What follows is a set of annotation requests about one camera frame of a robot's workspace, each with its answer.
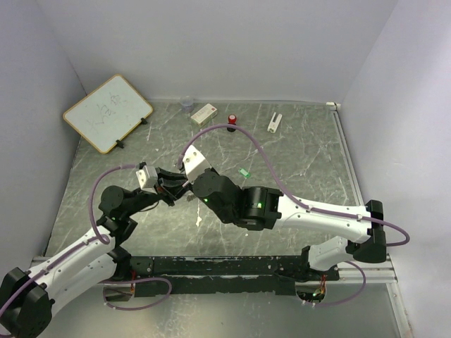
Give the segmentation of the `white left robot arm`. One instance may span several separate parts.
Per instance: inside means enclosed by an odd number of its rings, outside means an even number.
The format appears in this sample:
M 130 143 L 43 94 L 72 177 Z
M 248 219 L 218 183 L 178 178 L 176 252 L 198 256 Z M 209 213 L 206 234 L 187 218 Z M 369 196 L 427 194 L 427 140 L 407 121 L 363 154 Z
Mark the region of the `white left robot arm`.
M 141 280 L 121 245 L 137 227 L 132 216 L 160 202 L 173 206 L 190 188 L 184 174 L 141 165 L 139 187 L 116 185 L 101 194 L 99 219 L 55 256 L 24 271 L 14 268 L 1 283 L 1 326 L 8 337 L 38 337 L 68 303 L 96 284 L 134 287 Z

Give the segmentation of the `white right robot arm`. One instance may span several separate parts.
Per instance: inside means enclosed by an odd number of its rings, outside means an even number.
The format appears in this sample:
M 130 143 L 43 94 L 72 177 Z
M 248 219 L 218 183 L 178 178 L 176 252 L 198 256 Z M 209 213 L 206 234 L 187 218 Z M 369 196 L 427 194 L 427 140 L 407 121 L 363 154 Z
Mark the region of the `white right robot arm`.
M 321 213 L 320 204 L 302 206 L 298 198 L 279 189 L 241 188 L 210 168 L 190 173 L 187 178 L 194 195 L 224 224 L 232 223 L 249 231 L 305 227 L 332 234 L 328 241 L 304 250 L 299 271 L 307 280 L 350 259 L 363 263 L 386 260 L 383 228 L 369 220 L 371 214 L 363 206 L 353 207 L 353 214 L 347 218 L 339 206 Z

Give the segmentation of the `green key tag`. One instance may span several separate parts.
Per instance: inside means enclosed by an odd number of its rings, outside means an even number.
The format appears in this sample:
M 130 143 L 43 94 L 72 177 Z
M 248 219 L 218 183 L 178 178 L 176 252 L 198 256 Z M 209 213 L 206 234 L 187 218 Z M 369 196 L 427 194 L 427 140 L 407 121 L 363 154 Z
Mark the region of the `green key tag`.
M 250 177 L 250 173 L 244 168 L 239 169 L 239 173 L 244 177 Z

